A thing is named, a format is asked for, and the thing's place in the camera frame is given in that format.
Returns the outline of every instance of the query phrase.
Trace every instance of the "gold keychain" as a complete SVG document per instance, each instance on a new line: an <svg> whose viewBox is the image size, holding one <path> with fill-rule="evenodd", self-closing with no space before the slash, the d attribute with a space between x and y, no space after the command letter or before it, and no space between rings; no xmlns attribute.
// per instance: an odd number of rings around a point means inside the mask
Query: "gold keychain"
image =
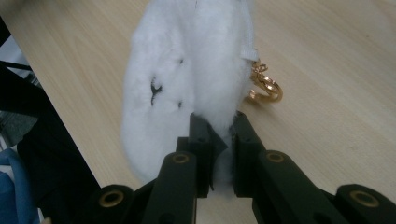
<svg viewBox="0 0 396 224"><path fill-rule="evenodd" d="M283 91L275 81L264 74L267 70L267 65L261 63L260 59L253 63L250 79L253 81L254 85L260 87L260 89L267 92L268 95L251 90L249 94L250 98L264 102L279 102L282 100Z"/></svg>

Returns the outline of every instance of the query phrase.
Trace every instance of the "light wood tabletop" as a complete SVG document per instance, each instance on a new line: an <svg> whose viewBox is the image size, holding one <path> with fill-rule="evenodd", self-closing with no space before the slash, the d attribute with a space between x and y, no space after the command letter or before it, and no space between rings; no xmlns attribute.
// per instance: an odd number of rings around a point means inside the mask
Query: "light wood tabletop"
<svg viewBox="0 0 396 224"><path fill-rule="evenodd" d="M122 79L144 1L3 0L0 14L100 185L137 189L120 143ZM396 1L257 0L256 46L282 87L245 101L267 148L321 189L396 202ZM248 199L198 201L198 223L254 223Z"/></svg>

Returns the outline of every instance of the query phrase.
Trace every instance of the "blue clothing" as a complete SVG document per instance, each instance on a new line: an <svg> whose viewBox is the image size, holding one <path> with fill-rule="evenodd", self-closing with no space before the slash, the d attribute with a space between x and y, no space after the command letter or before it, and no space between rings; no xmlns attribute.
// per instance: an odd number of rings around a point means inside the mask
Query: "blue clothing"
<svg viewBox="0 0 396 224"><path fill-rule="evenodd" d="M5 173L0 174L0 220L4 224L37 224L37 208L23 163L17 153L8 148L0 152L0 165L10 165L14 183Z"/></svg>

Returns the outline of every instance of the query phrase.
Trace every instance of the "wood grain surface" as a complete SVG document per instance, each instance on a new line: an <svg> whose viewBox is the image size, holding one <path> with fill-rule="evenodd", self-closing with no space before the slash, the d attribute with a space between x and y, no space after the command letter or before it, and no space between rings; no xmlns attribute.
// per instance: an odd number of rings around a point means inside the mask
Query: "wood grain surface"
<svg viewBox="0 0 396 224"><path fill-rule="evenodd" d="M101 186L140 183L120 143L122 79L145 1L3 0L14 35ZM245 101L267 148L320 188L396 202L396 1L257 0L256 46L284 91ZM248 199L199 200L198 223L254 223Z"/></svg>

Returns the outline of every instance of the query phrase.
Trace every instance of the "white plush toy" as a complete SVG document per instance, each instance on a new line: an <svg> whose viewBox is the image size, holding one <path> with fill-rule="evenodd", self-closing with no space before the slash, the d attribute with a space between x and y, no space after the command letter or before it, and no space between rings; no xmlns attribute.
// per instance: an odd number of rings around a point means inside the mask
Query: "white plush toy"
<svg viewBox="0 0 396 224"><path fill-rule="evenodd" d="M121 138L143 183L157 177L193 112L229 144L248 95L253 48L250 0L152 0L134 32L124 78ZM215 178L229 181L231 150Z"/></svg>

